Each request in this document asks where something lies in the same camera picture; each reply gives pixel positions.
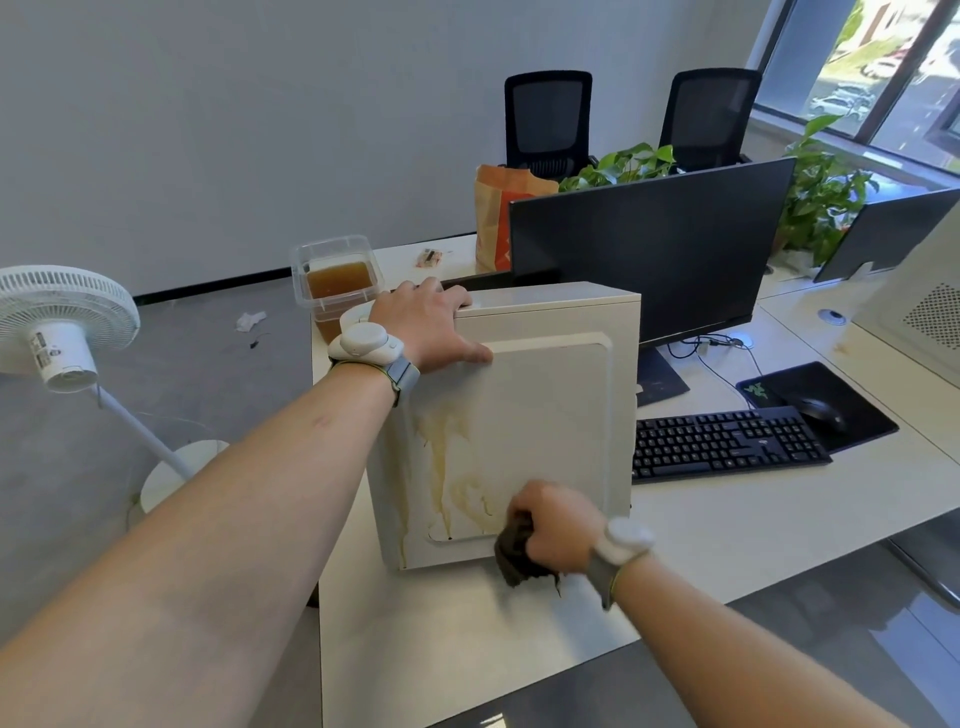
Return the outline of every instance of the office chair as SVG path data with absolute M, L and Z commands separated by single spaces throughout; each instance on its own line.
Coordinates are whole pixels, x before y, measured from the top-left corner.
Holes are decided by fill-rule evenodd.
M 670 89 L 660 146 L 673 144 L 685 172 L 750 161 L 740 155 L 763 76 L 747 68 L 678 73 Z
M 560 181 L 595 164 L 588 150 L 592 88 L 586 71 L 537 71 L 507 79 L 507 166 Z

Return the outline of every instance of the potted plant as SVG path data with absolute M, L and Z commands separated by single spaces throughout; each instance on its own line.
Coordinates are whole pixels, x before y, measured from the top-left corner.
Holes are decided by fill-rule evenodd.
M 561 182 L 560 191 L 666 177 L 675 163 L 671 145 L 654 149 L 643 142 L 622 152 L 610 152 L 596 166 L 588 164 L 578 174 Z
M 879 189 L 870 172 L 851 168 L 812 138 L 841 118 L 827 114 L 810 120 L 804 135 L 783 153 L 797 158 L 797 166 L 773 252 L 784 250 L 792 267 L 804 272 L 819 268 L 836 252 L 867 202 L 867 185 Z

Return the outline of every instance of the black keyboard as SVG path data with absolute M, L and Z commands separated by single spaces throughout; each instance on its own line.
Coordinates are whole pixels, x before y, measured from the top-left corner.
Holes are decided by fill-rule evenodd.
M 829 462 L 793 407 L 636 421 L 634 483 Z

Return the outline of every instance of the dark rag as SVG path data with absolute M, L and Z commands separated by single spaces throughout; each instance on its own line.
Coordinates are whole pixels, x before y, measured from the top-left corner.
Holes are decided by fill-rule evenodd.
M 529 511 L 518 511 L 496 537 L 493 556 L 507 584 L 515 587 L 521 581 L 539 576 L 553 576 L 557 592 L 560 591 L 560 575 L 527 556 L 527 541 L 534 535 L 534 520 Z

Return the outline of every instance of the hand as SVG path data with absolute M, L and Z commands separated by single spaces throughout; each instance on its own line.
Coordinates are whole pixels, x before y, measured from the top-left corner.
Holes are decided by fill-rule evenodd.
M 458 361 L 486 364 L 493 361 L 493 352 L 453 329 L 454 311 L 471 303 L 470 293 L 462 285 L 444 291 L 435 278 L 420 286 L 406 280 L 396 291 L 377 296 L 370 321 L 403 342 L 403 355 L 422 374 Z
M 560 573 L 587 570 L 590 549 L 607 525 L 589 498 L 556 483 L 531 480 L 510 501 L 507 516 L 516 511 L 533 516 L 534 535 L 527 541 L 532 561 Z

